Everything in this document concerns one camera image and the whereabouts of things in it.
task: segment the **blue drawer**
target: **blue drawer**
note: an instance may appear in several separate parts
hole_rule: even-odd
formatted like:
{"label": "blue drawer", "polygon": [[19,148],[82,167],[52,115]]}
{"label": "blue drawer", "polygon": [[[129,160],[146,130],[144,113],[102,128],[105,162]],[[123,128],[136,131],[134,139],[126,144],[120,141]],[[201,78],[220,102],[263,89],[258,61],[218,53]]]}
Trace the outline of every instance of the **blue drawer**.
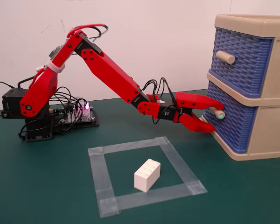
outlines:
{"label": "blue drawer", "polygon": [[235,153],[246,153],[257,107],[240,104],[212,82],[207,96],[224,104],[225,118],[217,119],[209,109],[204,112],[204,118]]}
{"label": "blue drawer", "polygon": [[[259,98],[273,39],[216,28],[209,73],[245,97]],[[218,59],[219,50],[235,56],[235,62],[228,64]]]}

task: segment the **red robotic arm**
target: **red robotic arm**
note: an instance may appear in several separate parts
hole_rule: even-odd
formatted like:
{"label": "red robotic arm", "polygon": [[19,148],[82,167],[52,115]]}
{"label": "red robotic arm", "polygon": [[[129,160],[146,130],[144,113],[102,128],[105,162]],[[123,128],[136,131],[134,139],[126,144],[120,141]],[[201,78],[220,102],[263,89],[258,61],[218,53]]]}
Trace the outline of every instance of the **red robotic arm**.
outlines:
{"label": "red robotic arm", "polygon": [[68,34],[66,43],[57,49],[48,66],[20,101],[21,113],[26,117],[36,116],[57,89],[57,73],[73,52],[80,55],[92,73],[111,88],[128,104],[132,104],[142,114],[154,116],[155,119],[172,120],[182,123],[191,131],[209,133],[214,126],[201,121],[192,109],[224,108],[217,100],[206,96],[177,92],[175,102],[172,99],[158,98],[145,94],[135,81],[111,60],[97,45],[92,43],[82,28],[103,26],[104,24],[86,25],[73,29]]}

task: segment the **black cable bundle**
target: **black cable bundle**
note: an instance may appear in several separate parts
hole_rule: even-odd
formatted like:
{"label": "black cable bundle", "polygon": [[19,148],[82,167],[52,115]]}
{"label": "black cable bundle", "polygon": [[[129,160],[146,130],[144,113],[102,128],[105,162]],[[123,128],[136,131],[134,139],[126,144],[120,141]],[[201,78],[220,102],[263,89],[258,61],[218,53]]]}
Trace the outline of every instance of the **black cable bundle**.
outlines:
{"label": "black cable bundle", "polygon": [[[163,95],[163,93],[164,93],[165,84],[166,84],[166,86],[167,86],[167,88],[168,88],[168,91],[169,91],[169,94],[170,94],[170,96],[171,96],[171,99],[172,99],[172,101],[173,101],[173,104],[170,105],[170,106],[168,106],[168,107],[166,107],[166,108],[163,110],[163,112],[164,112],[165,110],[167,110],[168,108],[172,107],[172,106],[175,106],[175,108],[177,109],[177,111],[180,112],[181,109],[180,109],[180,107],[178,106],[177,101],[176,101],[176,99],[175,99],[175,97],[174,97],[174,95],[173,95],[173,93],[172,93],[172,91],[171,91],[171,89],[170,89],[170,87],[169,87],[169,85],[168,85],[168,83],[167,83],[167,80],[166,80],[164,77],[162,77],[162,78],[160,79],[160,81],[159,81],[159,88],[158,88],[158,91],[157,91],[157,92],[155,92],[155,91],[156,91],[156,89],[157,89],[157,87],[158,87],[158,82],[157,82],[155,79],[151,79],[151,80],[147,81],[147,82],[145,83],[145,85],[144,85],[144,87],[143,87],[142,90],[145,90],[150,84],[153,84],[153,85],[154,85],[154,89],[153,89],[153,94],[152,94],[152,95],[153,95],[154,101],[156,102],[157,100],[156,100],[156,98],[155,98],[155,95],[158,95],[159,90],[160,90],[160,86],[161,86],[161,82],[162,82],[162,81],[163,81],[163,90],[162,90],[162,93],[161,93],[160,97],[161,97],[161,96]],[[154,123],[155,125],[159,122],[159,120],[160,120],[160,119],[158,119],[157,121],[155,121],[155,120],[154,120],[154,117],[153,117],[153,123]]]}

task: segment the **drawer knob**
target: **drawer knob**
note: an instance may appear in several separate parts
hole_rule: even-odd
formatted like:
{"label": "drawer knob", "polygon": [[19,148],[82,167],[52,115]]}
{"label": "drawer knob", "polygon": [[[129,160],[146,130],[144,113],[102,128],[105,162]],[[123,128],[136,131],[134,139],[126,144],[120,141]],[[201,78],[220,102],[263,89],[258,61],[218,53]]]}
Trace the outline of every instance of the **drawer knob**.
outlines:
{"label": "drawer knob", "polygon": [[228,53],[226,53],[224,51],[221,51],[221,50],[219,50],[216,53],[216,57],[221,59],[222,61],[228,63],[228,64],[232,64],[235,61],[235,56],[230,55],[230,54],[228,54]]}
{"label": "drawer knob", "polygon": [[219,120],[222,120],[225,117],[224,111],[217,110],[215,107],[210,107],[209,109]]}

